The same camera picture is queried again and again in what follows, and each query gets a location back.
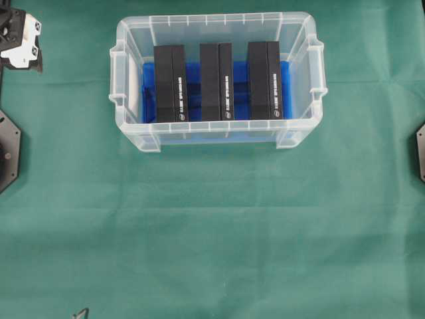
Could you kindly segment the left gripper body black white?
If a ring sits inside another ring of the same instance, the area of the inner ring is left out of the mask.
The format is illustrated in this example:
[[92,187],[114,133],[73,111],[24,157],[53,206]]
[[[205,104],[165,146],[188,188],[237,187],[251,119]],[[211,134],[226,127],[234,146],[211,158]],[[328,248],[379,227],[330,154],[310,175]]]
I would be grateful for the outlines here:
[[42,24],[24,10],[1,8],[1,67],[43,71],[39,36]]

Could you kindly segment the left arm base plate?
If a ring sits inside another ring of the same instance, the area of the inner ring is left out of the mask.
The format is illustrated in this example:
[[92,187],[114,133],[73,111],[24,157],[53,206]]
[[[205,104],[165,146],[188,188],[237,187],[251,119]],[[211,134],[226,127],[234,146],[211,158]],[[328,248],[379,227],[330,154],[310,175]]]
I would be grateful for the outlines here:
[[1,188],[3,193],[19,176],[21,130],[1,111]]

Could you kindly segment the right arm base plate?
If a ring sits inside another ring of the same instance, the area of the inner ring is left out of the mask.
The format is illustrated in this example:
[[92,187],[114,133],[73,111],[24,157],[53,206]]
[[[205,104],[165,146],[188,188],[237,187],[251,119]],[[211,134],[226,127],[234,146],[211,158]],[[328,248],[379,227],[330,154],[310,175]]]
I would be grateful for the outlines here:
[[416,143],[418,148],[420,179],[425,182],[425,124],[416,132]]

